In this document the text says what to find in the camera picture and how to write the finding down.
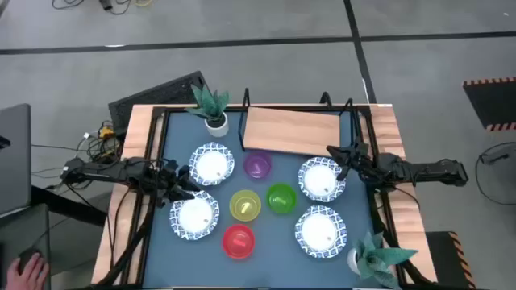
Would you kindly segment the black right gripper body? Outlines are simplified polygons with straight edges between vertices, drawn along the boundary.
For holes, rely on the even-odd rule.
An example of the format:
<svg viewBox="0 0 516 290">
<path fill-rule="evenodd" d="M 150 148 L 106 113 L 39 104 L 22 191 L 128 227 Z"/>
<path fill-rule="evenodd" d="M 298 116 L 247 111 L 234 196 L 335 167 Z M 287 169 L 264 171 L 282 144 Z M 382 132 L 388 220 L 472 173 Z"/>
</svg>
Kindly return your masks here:
<svg viewBox="0 0 516 290">
<path fill-rule="evenodd" d="M 368 156 L 368 144 L 356 141 L 350 150 L 349 166 L 354 169 L 364 183 L 379 183 L 381 172 Z"/>
</svg>

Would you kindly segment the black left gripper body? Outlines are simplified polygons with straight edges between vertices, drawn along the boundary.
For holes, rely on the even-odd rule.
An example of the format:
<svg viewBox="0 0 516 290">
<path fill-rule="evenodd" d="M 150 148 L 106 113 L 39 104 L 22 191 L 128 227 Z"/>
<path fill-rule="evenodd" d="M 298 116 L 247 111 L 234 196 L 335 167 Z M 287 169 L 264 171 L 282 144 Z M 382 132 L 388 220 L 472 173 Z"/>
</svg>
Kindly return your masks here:
<svg viewBox="0 0 516 290">
<path fill-rule="evenodd" d="M 179 186 L 179 169 L 182 166 L 180 167 L 174 159 L 159 159 L 156 165 L 156 205 L 163 208 L 167 202 L 175 202 L 171 201 L 171 192 L 174 189 L 182 189 Z"/>
</svg>

